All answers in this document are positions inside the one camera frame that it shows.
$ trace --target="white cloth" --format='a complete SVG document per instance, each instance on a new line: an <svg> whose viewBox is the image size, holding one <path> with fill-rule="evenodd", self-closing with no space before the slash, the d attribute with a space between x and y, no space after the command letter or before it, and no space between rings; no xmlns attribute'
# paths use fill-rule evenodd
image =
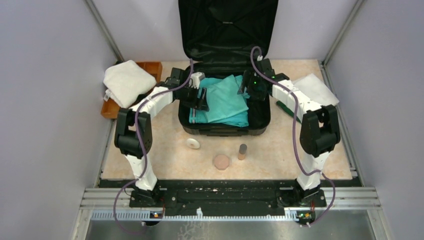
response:
<svg viewBox="0 0 424 240"><path fill-rule="evenodd" d="M133 60L109 67L104 73L106 95L121 108L130 107L140 94L147 93L155 84L155 78Z"/></svg>
<svg viewBox="0 0 424 240"><path fill-rule="evenodd" d="M293 85L304 93L308 98L323 105L339 104L337 97L331 90L313 73L293 81Z"/></svg>

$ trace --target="folded teal shirt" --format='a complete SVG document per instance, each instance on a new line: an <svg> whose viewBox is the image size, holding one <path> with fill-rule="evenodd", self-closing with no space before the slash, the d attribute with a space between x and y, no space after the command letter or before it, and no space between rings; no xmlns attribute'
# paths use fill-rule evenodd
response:
<svg viewBox="0 0 424 240"><path fill-rule="evenodd" d="M199 88L207 88L206 101L209 111L190 109L188 118L191 124L227 124L236 127L247 127L248 106L247 93L237 94L243 76L230 75L224 79L205 78L200 81Z"/></svg>

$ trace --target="beige cylinder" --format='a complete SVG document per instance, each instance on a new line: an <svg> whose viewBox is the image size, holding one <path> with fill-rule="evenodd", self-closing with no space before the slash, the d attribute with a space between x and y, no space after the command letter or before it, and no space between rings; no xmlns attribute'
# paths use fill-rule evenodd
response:
<svg viewBox="0 0 424 240"><path fill-rule="evenodd" d="M246 152L248 151L248 146L246 144L241 144L238 149L238 160L243 160L246 158Z"/></svg>

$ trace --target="white disc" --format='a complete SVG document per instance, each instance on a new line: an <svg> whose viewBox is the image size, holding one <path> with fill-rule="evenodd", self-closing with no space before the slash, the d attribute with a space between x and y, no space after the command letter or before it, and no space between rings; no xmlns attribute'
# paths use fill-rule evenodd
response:
<svg viewBox="0 0 424 240"><path fill-rule="evenodd" d="M189 139L187 139L187 141L185 143L187 144L187 147L189 147L191 149L200 148L200 143L196 139L189 138Z"/></svg>

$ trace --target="pink round disc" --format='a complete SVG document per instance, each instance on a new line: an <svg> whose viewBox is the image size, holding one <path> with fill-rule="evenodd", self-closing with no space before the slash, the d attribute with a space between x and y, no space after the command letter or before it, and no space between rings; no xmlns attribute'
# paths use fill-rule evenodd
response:
<svg viewBox="0 0 424 240"><path fill-rule="evenodd" d="M218 170L225 170L230 165L230 159L226 155L220 154L213 159L213 165Z"/></svg>

